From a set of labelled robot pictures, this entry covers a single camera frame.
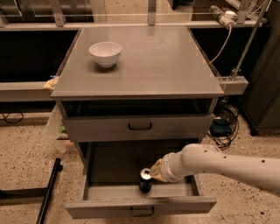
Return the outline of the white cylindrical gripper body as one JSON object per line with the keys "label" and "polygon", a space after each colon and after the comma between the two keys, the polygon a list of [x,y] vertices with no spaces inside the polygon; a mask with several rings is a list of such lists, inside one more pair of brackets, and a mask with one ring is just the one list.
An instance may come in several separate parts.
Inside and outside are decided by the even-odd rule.
{"label": "white cylindrical gripper body", "polygon": [[177,182],[186,176],[186,168],[183,165],[181,153],[169,153],[164,155],[160,165],[160,173],[168,182]]}

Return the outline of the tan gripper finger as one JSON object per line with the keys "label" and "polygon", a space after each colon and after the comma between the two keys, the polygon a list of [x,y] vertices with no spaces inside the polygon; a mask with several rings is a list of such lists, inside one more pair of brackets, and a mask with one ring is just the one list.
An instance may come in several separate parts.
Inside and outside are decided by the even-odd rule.
{"label": "tan gripper finger", "polygon": [[157,175],[156,175],[156,174],[150,173],[150,176],[151,176],[153,179],[155,179],[155,180],[164,181],[162,175],[160,175],[160,174],[157,174]]}
{"label": "tan gripper finger", "polygon": [[159,173],[162,159],[159,159],[151,168],[150,173]]}

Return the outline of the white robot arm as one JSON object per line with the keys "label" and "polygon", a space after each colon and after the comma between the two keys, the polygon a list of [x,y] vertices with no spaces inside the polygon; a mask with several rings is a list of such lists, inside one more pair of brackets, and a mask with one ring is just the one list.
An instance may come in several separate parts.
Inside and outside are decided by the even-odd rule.
{"label": "white robot arm", "polygon": [[150,176],[163,182],[199,173],[220,174],[266,193],[280,194],[279,158],[229,155],[209,144],[188,144],[179,152],[165,154],[150,168]]}

